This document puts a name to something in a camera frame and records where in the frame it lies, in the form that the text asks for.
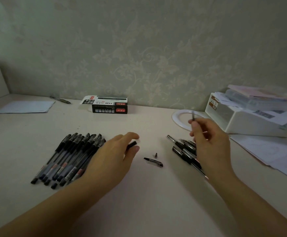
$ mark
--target wallpaper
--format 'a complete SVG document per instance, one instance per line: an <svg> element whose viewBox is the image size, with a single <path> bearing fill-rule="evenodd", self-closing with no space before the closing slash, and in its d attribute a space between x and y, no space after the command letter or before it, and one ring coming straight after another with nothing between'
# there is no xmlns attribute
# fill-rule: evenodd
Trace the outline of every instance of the wallpaper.
<svg viewBox="0 0 287 237"><path fill-rule="evenodd" d="M287 87L287 0L0 0L0 67L12 93L203 110Z"/></svg>

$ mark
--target pen cap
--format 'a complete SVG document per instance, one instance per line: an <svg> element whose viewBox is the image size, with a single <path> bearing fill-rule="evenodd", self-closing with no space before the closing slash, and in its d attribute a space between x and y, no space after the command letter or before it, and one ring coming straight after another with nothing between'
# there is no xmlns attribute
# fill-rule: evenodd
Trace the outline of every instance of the pen cap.
<svg viewBox="0 0 287 237"><path fill-rule="evenodd" d="M78 145L78 143L84 138L84 136L82 136L81 134L78 135L75 140L71 143L71 145L68 148L68 152L69 153L73 153L73 151L75 150L76 146Z"/></svg>
<svg viewBox="0 0 287 237"><path fill-rule="evenodd" d="M93 140L94 140L95 137L96 137L96 134L92 134L90 136L89 140L82 146L82 148L81 148L82 152L85 152L85 151L87 151L90 148L90 146L93 143Z"/></svg>
<svg viewBox="0 0 287 237"><path fill-rule="evenodd" d="M90 137L90 133L87 133L87 134L85 135L84 139L89 139L89 137Z"/></svg>
<svg viewBox="0 0 287 237"><path fill-rule="evenodd" d="M74 139L77 137L77 135L78 135L78 133L74 133L74 134L70 137L70 139L68 139L67 143L66 143L65 146L64 146L64 150L67 150L67 149L70 147L72 141L74 141Z"/></svg>
<svg viewBox="0 0 287 237"><path fill-rule="evenodd" d="M94 142L93 146L97 146L102 140L102 135L98 137L98 139Z"/></svg>
<svg viewBox="0 0 287 237"><path fill-rule="evenodd" d="M97 141L98 138L102 138L102 135L101 135L101 134L98 134L97 137L94 138L94 140L93 140L93 142L92 142L91 144L94 144L94 142Z"/></svg>
<svg viewBox="0 0 287 237"><path fill-rule="evenodd" d="M74 139L73 143L78 143L79 141L81 141L84 138L84 136L82 136L82 134L77 135L77 137Z"/></svg>
<svg viewBox="0 0 287 237"><path fill-rule="evenodd" d="M62 142L60 142L59 146L57 147L57 149L55 151L59 152L61 151L61 149L65 146L65 144L67 143L67 141L70 139L71 134L67 135Z"/></svg>
<svg viewBox="0 0 287 237"><path fill-rule="evenodd" d="M106 142L105 138L101 140L101 142L98 144L98 147L102 147L102 145L104 145L104 143Z"/></svg>

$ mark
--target stack of papers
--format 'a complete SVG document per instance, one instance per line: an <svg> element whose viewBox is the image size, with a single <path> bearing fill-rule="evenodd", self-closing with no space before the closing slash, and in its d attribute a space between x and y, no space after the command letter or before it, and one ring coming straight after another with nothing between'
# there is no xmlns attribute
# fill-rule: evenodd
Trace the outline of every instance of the stack of papers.
<svg viewBox="0 0 287 237"><path fill-rule="evenodd" d="M287 175L287 138L257 135L230 135L264 164Z"/></svg>
<svg viewBox="0 0 287 237"><path fill-rule="evenodd" d="M224 93L215 92L215 97L223 105L241 107L240 104L231 101ZM287 124L287 111L253 111L249 109L243 109L243 111L279 125Z"/></svg>
<svg viewBox="0 0 287 237"><path fill-rule="evenodd" d="M54 101L12 101L0 109L3 113L44 113L47 112Z"/></svg>
<svg viewBox="0 0 287 237"><path fill-rule="evenodd" d="M287 97L279 95L260 87L244 87L229 85L228 88L233 89L249 98L270 99L270 100L287 100Z"/></svg>

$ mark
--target cardboard box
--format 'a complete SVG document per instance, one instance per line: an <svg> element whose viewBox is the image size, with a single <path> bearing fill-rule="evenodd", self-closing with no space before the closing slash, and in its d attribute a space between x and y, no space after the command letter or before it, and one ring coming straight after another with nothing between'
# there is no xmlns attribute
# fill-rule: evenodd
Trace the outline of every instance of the cardboard box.
<svg viewBox="0 0 287 237"><path fill-rule="evenodd" d="M127 98L85 96L81 105L91 105L93 113L127 114Z"/></svg>

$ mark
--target forearm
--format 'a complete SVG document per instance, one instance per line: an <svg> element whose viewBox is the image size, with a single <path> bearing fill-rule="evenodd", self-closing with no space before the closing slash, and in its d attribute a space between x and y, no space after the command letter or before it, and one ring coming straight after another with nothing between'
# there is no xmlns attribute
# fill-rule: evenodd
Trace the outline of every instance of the forearm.
<svg viewBox="0 0 287 237"><path fill-rule="evenodd" d="M211 184L247 236L287 236L287 219L236 176Z"/></svg>
<svg viewBox="0 0 287 237"><path fill-rule="evenodd" d="M70 233L73 223L105 192L78 179L42 203L0 228L2 236L55 236Z"/></svg>

